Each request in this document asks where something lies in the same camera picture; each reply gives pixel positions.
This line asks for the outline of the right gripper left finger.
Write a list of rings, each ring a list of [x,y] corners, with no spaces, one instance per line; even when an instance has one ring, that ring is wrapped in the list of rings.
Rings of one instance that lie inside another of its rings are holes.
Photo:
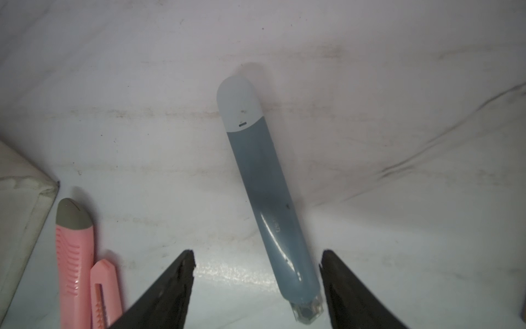
[[[190,304],[195,267],[194,252],[186,249],[111,327],[113,329],[183,328]]]

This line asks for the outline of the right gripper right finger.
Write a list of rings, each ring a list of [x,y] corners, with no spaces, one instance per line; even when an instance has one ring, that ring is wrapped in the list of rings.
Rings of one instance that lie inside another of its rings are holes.
[[[323,251],[319,269],[333,328],[407,328],[334,251]]]

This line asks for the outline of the white canvas tote pouch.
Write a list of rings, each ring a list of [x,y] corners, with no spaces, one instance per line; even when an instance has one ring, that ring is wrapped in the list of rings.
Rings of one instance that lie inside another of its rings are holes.
[[[58,184],[1,143],[1,319],[58,194]]]

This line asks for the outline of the grey blue utility knife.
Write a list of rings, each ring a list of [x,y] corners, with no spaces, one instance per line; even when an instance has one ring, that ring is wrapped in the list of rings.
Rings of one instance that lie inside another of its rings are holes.
[[[321,286],[256,90],[233,75],[216,101],[279,291],[310,325],[323,313]]]

